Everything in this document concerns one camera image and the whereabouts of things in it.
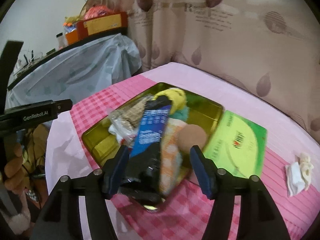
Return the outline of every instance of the white wall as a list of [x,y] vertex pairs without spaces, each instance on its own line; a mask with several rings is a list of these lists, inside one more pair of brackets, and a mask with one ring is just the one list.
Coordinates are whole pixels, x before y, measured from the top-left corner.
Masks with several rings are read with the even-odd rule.
[[0,23],[0,53],[7,40],[24,41],[23,53],[34,50],[44,55],[58,48],[56,35],[63,32],[65,16],[80,13],[85,0],[16,0]]

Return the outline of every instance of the beige curtain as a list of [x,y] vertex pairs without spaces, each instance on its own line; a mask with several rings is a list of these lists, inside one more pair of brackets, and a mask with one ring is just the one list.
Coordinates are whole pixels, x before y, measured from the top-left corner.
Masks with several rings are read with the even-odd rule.
[[320,27],[303,0],[101,1],[128,13],[144,70],[175,61],[207,71],[320,141]]

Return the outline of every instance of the hand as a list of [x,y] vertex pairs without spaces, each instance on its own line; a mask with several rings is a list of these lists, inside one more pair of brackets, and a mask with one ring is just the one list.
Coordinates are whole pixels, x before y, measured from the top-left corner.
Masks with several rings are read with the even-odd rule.
[[9,161],[4,167],[4,173],[8,177],[8,179],[4,181],[4,186],[7,190],[21,195],[25,188],[23,183],[24,173],[22,170],[23,157],[21,144],[16,143],[13,151],[16,157]]

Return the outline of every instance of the metal screw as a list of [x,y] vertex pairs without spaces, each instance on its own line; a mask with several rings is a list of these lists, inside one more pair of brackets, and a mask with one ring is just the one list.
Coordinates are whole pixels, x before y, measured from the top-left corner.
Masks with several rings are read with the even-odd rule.
[[258,182],[258,181],[259,181],[259,177],[258,177],[257,175],[251,176],[251,179],[252,179],[254,182]]
[[67,175],[63,175],[63,176],[60,178],[60,181],[61,181],[61,182],[66,182],[68,179],[69,179],[69,177],[68,177]]
[[218,174],[225,175],[226,173],[227,171],[225,169],[222,169],[222,168],[218,169]]
[[102,169],[95,169],[94,171],[93,171],[93,174],[94,175],[100,175],[102,173]]

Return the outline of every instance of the pink checkered pattern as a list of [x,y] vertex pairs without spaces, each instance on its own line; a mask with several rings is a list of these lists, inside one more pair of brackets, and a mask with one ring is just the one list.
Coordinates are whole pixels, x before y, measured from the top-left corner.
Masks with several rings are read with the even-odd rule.
[[[76,131],[82,134],[107,115],[108,109],[116,109],[129,99],[153,86],[155,82],[141,75],[114,84],[73,106],[70,111]],[[84,147],[85,155],[93,169],[98,168]],[[320,209],[320,193],[311,186],[295,197],[287,197],[284,166],[287,164],[270,149],[266,149],[261,180],[276,202],[287,225],[291,239],[298,240],[307,231]],[[149,213],[137,203],[131,203],[124,195],[115,195],[113,204],[126,221],[143,238],[198,240],[201,239],[213,201],[208,200],[200,188],[183,180],[165,202],[164,210]],[[229,239],[236,239],[240,205],[235,204]]]

